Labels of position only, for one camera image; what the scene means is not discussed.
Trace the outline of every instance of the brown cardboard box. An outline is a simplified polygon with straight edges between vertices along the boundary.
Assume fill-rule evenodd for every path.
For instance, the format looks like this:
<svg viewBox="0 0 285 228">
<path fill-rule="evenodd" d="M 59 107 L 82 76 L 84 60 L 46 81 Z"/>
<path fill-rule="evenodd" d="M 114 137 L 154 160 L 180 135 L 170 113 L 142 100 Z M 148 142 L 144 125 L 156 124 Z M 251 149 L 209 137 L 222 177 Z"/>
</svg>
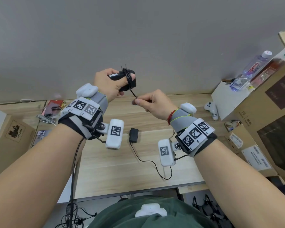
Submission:
<svg viewBox="0 0 285 228">
<path fill-rule="evenodd" d="M 285 64 L 235 112 L 285 184 Z"/>
<path fill-rule="evenodd" d="M 243 124 L 229 132 L 225 137 L 233 148 L 232 151 L 262 175 L 265 177 L 277 175 Z"/>
<path fill-rule="evenodd" d="M 31 126 L 0 111 L 0 173 L 29 149 L 34 133 Z"/>
</svg>

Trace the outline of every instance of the tabletop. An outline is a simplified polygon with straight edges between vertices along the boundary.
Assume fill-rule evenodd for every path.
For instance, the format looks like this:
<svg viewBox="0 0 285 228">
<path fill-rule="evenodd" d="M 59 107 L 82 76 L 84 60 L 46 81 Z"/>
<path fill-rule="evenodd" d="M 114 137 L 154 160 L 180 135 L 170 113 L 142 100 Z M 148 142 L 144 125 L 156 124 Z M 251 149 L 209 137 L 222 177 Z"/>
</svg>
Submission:
<svg viewBox="0 0 285 228">
<path fill-rule="evenodd" d="M 211 113 L 204 110 L 207 101 L 212 101 L 210 94 L 169 95 L 170 99 L 179 106 L 189 102 L 197 108 L 196 118 L 203 118 L 216 129 L 218 139 L 226 143 L 224 135 L 227 133 L 224 122 L 213 121 Z M 137 143 L 133 146 L 142 160 L 152 160 L 158 171 L 165 178 L 170 177 L 169 167 L 160 164 L 157 142 L 172 136 L 172 127 L 166 121 L 159 120 L 139 106 L 131 104 L 133 97 L 119 97 L 109 104 L 104 122 L 111 119 L 121 119 L 125 122 L 122 145 L 119 150 L 106 149 L 105 145 L 94 139 L 87 141 L 77 168 L 75 198 L 89 198 L 103 195 L 118 195 L 125 192 L 137 192 L 156 188 L 172 188 L 183 185 L 203 183 L 204 180 L 191 157 L 184 157 L 172 166 L 170 180 L 162 179 L 156 172 L 152 162 L 141 162 L 135 156 L 129 145 L 130 128 L 139 129 Z M 20 103 L 19 106 L 1 105 L 0 109 L 9 114 L 22 117 L 23 121 L 38 130 L 49 130 L 53 125 L 38 123 L 35 118 L 44 107 L 44 102 Z M 176 151 L 180 157 L 185 153 Z"/>
</svg>

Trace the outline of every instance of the black object on box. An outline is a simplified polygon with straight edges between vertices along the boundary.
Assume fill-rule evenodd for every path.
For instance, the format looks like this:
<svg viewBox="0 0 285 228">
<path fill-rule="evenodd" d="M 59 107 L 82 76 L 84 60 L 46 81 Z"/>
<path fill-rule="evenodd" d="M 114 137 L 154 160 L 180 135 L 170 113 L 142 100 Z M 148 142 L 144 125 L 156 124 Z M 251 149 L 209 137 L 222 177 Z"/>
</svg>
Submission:
<svg viewBox="0 0 285 228">
<path fill-rule="evenodd" d="M 133 70 L 122 69 L 122 71 L 120 71 L 119 73 L 114 73 L 114 74 L 109 75 L 109 78 L 113 81 L 119 80 L 119 79 L 126 76 L 126 74 L 125 74 L 126 71 L 128 73 L 135 74 L 135 72 Z M 136 87 L 136 78 L 131 82 L 131 88 L 134 88 L 134 87 Z M 127 91 L 129 89 L 130 89 L 130 87 L 128 84 L 128 85 L 125 85 L 124 87 L 122 87 L 119 91 Z"/>
<path fill-rule="evenodd" d="M 130 137 L 129 137 L 129 142 L 130 143 L 136 143 L 137 139 L 138 139 L 138 129 L 135 128 L 131 128 L 130 129 L 130 133 L 129 133 Z"/>
</svg>

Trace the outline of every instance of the red string bracelet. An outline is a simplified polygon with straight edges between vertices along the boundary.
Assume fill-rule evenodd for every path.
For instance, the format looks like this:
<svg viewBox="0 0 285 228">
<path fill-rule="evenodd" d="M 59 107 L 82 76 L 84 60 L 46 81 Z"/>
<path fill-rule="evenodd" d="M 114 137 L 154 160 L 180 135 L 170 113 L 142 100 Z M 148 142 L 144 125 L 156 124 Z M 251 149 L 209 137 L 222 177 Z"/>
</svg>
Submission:
<svg viewBox="0 0 285 228">
<path fill-rule="evenodd" d="M 171 120 L 172 115 L 174 114 L 175 111 L 176 111 L 176 110 L 172 111 L 171 114 L 169 115 L 169 117 L 168 117 L 168 119 L 167 119 L 168 125 L 170 125 L 170 120 Z"/>
</svg>

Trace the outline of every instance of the bottle cap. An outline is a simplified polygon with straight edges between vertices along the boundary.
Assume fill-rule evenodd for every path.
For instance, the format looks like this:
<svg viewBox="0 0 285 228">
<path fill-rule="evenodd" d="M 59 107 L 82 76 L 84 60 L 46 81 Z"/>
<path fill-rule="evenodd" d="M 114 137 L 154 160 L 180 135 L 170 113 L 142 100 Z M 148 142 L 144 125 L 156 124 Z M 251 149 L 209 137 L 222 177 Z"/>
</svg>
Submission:
<svg viewBox="0 0 285 228">
<path fill-rule="evenodd" d="M 272 52 L 269 51 L 269 50 L 266 50 L 266 51 L 264 51 L 264 52 L 262 53 L 261 56 L 262 56 L 263 58 L 269 58 L 271 55 L 272 55 Z"/>
</svg>

